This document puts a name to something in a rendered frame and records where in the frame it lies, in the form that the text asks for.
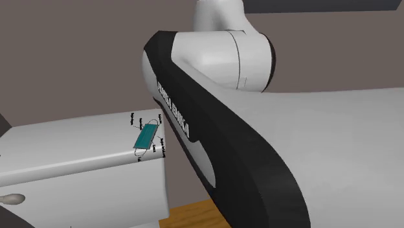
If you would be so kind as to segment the teal face mask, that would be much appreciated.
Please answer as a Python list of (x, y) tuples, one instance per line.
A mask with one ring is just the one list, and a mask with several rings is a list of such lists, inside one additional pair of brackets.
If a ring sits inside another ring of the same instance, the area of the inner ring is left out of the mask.
[(139, 130), (133, 145), (135, 162), (166, 158), (162, 113), (158, 113), (155, 118), (151, 117), (148, 122), (145, 122), (143, 117), (136, 117), (135, 112), (131, 112), (130, 126)]

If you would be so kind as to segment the white toilet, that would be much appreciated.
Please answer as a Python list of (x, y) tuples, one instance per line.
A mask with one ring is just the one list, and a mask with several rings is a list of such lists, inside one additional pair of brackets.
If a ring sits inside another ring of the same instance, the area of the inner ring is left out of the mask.
[(159, 228), (169, 215), (164, 159), (135, 162), (131, 112), (145, 122), (162, 113), (10, 128), (0, 136), (0, 209), (33, 228)]

